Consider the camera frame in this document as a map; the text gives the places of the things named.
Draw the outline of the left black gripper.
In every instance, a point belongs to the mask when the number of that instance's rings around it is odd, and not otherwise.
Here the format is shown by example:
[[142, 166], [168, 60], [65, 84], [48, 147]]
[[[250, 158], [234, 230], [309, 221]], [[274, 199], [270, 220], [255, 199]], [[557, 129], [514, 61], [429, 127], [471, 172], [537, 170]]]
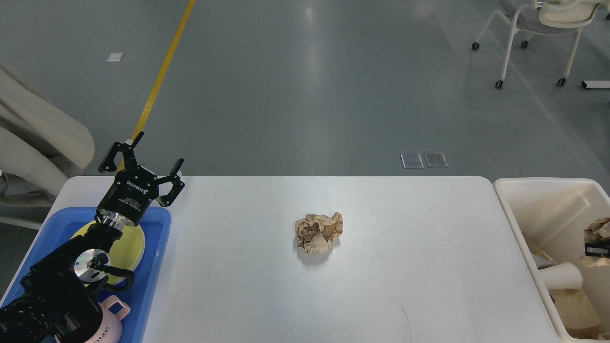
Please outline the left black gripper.
[[[119, 215], [127, 220], [127, 225], [137, 226], [151, 202], [156, 199], [160, 206], [168, 207], [184, 189], [180, 169], [184, 158], [177, 159], [167, 176], [157, 178], [157, 175], [138, 165], [135, 158], [135, 146], [144, 136], [140, 131], [135, 139], [125, 142], [116, 141], [106, 152], [98, 172], [116, 172], [115, 179], [97, 206], [97, 212], [103, 217]], [[124, 168], [118, 170], [116, 156], [122, 154]], [[159, 195], [158, 185], [170, 183], [171, 189], [166, 195]]]

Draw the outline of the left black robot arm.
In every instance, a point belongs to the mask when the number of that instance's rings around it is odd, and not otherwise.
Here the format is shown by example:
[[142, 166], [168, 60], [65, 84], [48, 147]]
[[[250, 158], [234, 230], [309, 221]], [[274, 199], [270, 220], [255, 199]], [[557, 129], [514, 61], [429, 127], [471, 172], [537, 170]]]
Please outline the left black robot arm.
[[185, 184], [180, 177], [184, 159], [177, 159], [167, 176], [138, 164], [134, 150], [144, 133], [116, 142], [98, 170], [116, 172], [113, 184], [98, 204], [94, 222], [35, 263], [21, 279], [24, 293], [1, 309], [3, 343], [40, 343], [54, 336], [59, 343], [118, 340], [122, 326], [110, 324], [109, 308], [118, 302], [104, 290], [129, 291], [135, 273], [113, 266], [111, 248], [126, 226], [137, 226], [153, 201], [170, 206]]

